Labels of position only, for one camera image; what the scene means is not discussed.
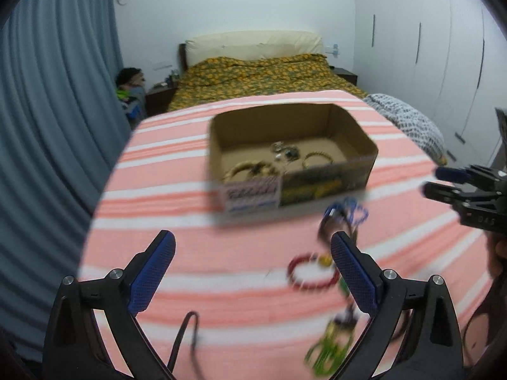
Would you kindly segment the right hand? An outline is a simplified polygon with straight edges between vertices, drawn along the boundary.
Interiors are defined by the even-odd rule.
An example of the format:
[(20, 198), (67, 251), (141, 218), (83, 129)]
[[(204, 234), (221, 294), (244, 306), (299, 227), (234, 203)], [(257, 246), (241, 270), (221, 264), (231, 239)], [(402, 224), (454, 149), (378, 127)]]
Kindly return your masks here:
[(501, 276), (507, 257), (507, 239), (490, 231), (485, 233), (487, 251), (487, 269), (493, 280)]

